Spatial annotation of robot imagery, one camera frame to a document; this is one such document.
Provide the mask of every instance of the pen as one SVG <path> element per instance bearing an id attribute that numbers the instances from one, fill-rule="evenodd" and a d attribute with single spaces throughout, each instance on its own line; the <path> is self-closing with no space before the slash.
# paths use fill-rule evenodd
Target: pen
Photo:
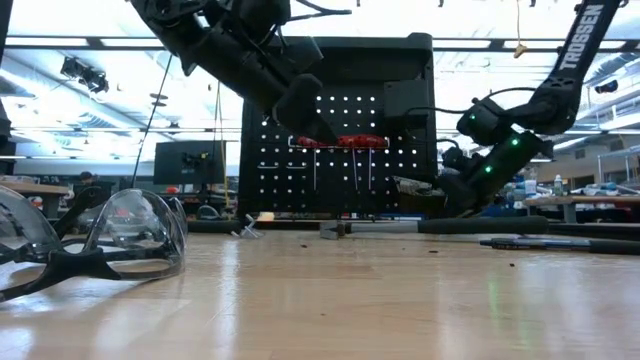
<path id="1" fill-rule="evenodd" d="M 623 240 L 494 238 L 480 245 L 500 250 L 569 250 L 593 254 L 640 255 L 640 242 Z"/>

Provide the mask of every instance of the black robotic arm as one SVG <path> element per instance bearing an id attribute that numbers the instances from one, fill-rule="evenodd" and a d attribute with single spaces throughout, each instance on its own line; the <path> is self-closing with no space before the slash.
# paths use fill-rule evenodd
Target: black robotic arm
<path id="1" fill-rule="evenodd" d="M 132 5 L 164 46 L 182 62 L 185 75 L 196 66 L 297 135 L 334 144 L 337 137 L 317 114 L 322 83 L 305 70 L 322 60 L 308 38 L 263 50 L 291 19 L 289 0 L 132 0 Z"/>
<path id="2" fill-rule="evenodd" d="M 527 104 L 504 110 L 490 96 L 473 100 L 457 129 L 477 144 L 493 148 L 486 157 L 467 158 L 456 148 L 443 154 L 443 165 L 460 171 L 438 179 L 448 196 L 448 216 L 477 212 L 536 155 L 553 157 L 553 144 L 534 133 L 557 135 L 573 126 L 584 77 L 621 3 L 583 0 L 576 6 L 577 17 L 558 60 Z M 518 133 L 514 124 L 531 131 Z"/>

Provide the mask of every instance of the computer monitor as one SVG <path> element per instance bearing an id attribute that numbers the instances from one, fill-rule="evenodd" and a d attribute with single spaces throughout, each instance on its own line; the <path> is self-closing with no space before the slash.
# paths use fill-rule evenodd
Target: computer monitor
<path id="1" fill-rule="evenodd" d="M 176 141 L 156 144 L 153 183 L 224 183 L 226 141 Z"/>

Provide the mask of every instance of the wooden table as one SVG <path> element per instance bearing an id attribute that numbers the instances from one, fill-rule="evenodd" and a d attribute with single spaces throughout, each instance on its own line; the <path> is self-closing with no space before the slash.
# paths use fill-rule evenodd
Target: wooden table
<path id="1" fill-rule="evenodd" d="M 69 193 L 66 186 L 28 184 L 20 182 L 0 181 L 0 185 L 26 196 L 42 198 L 42 212 L 47 219 L 58 218 L 60 197 Z"/>
<path id="2" fill-rule="evenodd" d="M 71 279 L 0 304 L 0 358 L 640 355 L 636 257 L 492 250 L 464 243 L 473 236 L 393 238 L 191 235 L 181 276 L 145 284 Z"/>
<path id="3" fill-rule="evenodd" d="M 526 199 L 524 205 L 527 207 L 528 213 L 535 214 L 535 210 L 539 206 L 562 206 L 564 212 L 564 221 L 569 224 L 575 224 L 576 221 L 576 204 L 621 204 L 621 205 L 640 205 L 640 196 L 548 196 L 536 199 Z"/>

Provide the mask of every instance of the black pegboard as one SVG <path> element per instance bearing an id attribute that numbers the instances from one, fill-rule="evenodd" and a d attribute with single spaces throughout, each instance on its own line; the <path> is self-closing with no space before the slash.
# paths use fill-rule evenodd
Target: black pegboard
<path id="1" fill-rule="evenodd" d="M 434 105 L 430 35 L 316 38 L 316 42 L 325 56 L 311 70 L 324 83 L 317 108 L 337 135 L 386 135 L 383 129 L 393 120 L 384 118 L 385 87 L 390 89 L 393 82 L 420 80 L 423 105 Z M 239 212 L 422 212 L 401 204 L 392 177 L 436 174 L 435 114 L 424 114 L 424 127 L 411 132 L 421 142 L 396 134 L 387 150 L 354 154 L 344 149 L 292 148 L 290 132 L 265 122 L 261 111 L 245 103 Z"/>

